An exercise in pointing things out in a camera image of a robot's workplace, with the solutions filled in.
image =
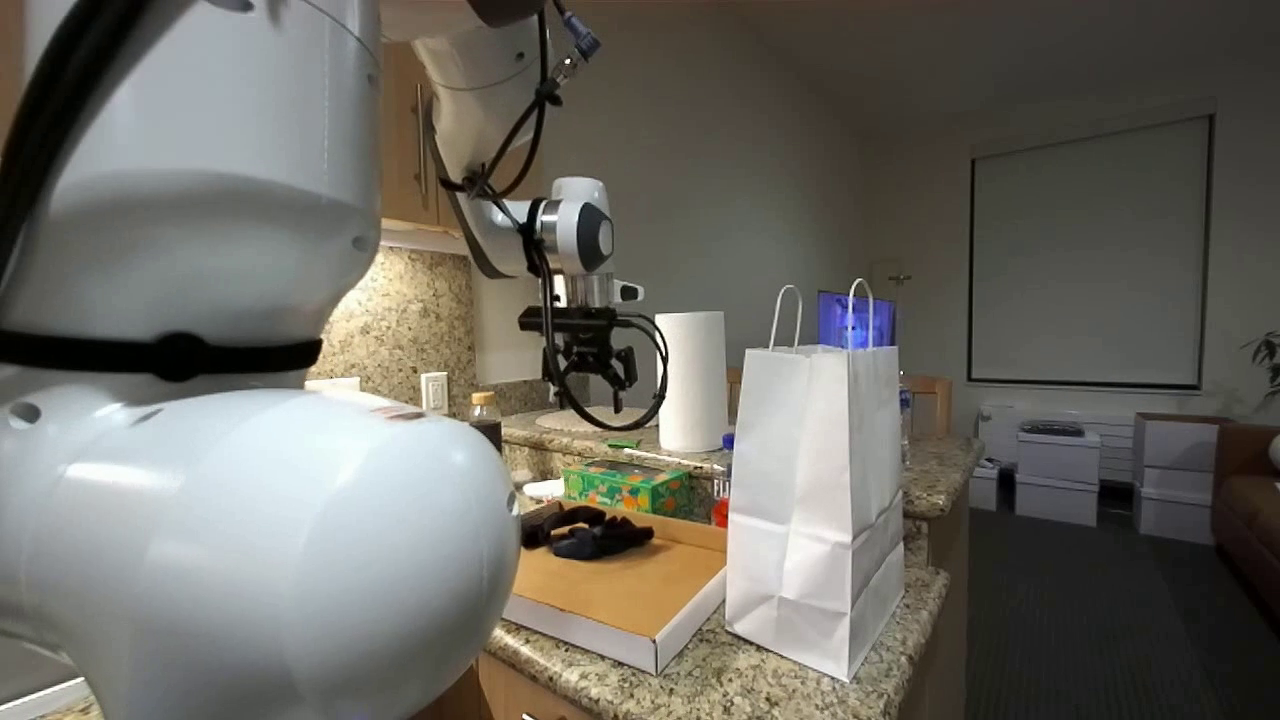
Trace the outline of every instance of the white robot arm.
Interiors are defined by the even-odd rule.
[[[530,27],[528,0],[28,0],[43,60],[0,163],[0,636],[67,657],[108,720],[396,720],[505,609],[505,460],[455,421],[300,389],[377,251],[379,11],[429,37],[445,88],[481,37]],[[466,37],[455,66],[445,37]],[[463,185],[490,135],[447,107]],[[519,232],[484,204],[476,264],[516,270]]]

